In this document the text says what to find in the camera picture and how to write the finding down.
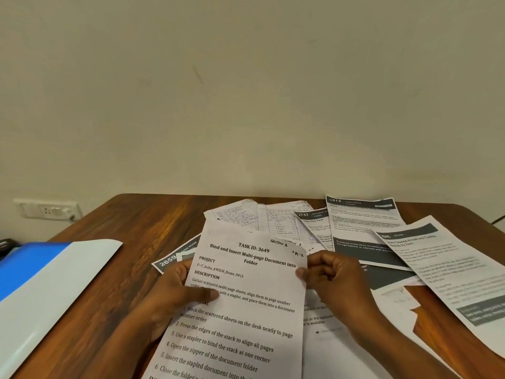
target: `wood grain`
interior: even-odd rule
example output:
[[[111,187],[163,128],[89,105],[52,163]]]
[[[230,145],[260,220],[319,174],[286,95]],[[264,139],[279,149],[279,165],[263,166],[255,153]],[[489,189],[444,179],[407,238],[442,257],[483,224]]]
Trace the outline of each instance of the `wood grain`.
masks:
[[[151,262],[201,232],[203,212],[244,197],[122,194],[51,239],[112,238],[123,246],[14,374],[15,379],[78,378],[159,273]],[[252,197],[259,203],[294,198]],[[315,209],[324,200],[307,200]],[[433,215],[462,241],[505,265],[505,233],[470,210],[440,203],[398,203],[407,223]],[[409,287],[421,307],[415,332],[464,379],[505,377],[505,360],[485,347],[426,287]],[[139,365],[138,377],[156,346]]]

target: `dark gray header band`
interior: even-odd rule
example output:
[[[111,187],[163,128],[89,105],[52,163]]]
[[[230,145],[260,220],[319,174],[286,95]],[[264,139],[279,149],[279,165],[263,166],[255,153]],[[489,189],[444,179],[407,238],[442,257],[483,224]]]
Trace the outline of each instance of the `dark gray header band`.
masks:
[[[410,238],[411,236],[427,235],[438,231],[438,229],[431,223],[427,225],[404,231],[392,232],[377,232],[378,235],[384,240],[400,240],[402,238]]]
[[[296,214],[297,217],[300,219],[319,219],[319,218],[324,218],[328,216],[328,209],[319,209],[319,210],[314,210],[314,211],[309,211],[306,213],[301,213],[298,211],[295,211],[294,214]]]
[[[359,201],[359,200],[346,200],[344,198],[333,198],[326,196],[326,202],[338,206],[347,207],[361,207],[364,209],[377,209],[377,210],[394,210],[396,209],[395,201],[393,198],[379,201]]]

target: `electrical cord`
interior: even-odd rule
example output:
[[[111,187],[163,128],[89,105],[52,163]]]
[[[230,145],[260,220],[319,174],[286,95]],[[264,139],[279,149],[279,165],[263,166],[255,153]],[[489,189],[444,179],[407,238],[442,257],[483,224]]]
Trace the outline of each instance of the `electrical cord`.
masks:
[[[491,224],[494,225],[495,223],[500,222],[502,219],[505,219],[505,215],[499,217],[496,221],[491,222]]]

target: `stack of papers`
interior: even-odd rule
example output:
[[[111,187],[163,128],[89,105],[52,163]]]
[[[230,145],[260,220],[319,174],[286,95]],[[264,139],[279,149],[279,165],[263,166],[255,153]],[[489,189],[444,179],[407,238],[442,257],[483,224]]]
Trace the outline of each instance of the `stack of papers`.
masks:
[[[384,315],[437,359],[413,333],[417,315],[410,310],[419,303],[405,286],[426,281],[484,343],[502,355],[501,333],[486,342],[491,326],[476,331],[479,325],[501,326],[505,319],[502,266],[486,256],[476,260],[472,253],[477,251],[468,251],[454,236],[450,239],[438,222],[435,231],[440,237],[426,241],[434,231],[426,232],[421,225],[433,226],[436,221],[406,225],[393,198],[326,196],[326,204],[314,210],[306,201],[264,205],[246,199],[206,211],[202,233],[153,266],[163,273],[171,263],[194,257],[186,285],[214,287],[221,296],[215,302],[187,306],[172,320],[144,378],[391,378],[317,294],[306,292],[295,277],[294,270],[306,266],[306,255],[324,249],[357,258]],[[468,253],[458,259],[451,254],[456,247]],[[447,260],[447,270],[437,268],[440,254]],[[479,268],[485,275],[480,280],[457,275]],[[460,284],[448,286],[451,274]],[[445,283],[438,284],[441,276]],[[478,294],[481,287],[483,295]],[[470,292],[465,297],[462,290]]]

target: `beige wall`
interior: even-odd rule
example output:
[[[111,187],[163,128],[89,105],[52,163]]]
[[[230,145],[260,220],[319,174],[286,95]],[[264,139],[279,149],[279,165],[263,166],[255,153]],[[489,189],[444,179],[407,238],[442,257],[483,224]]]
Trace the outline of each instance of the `beige wall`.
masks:
[[[394,196],[505,213],[505,0],[0,0],[12,199]]]

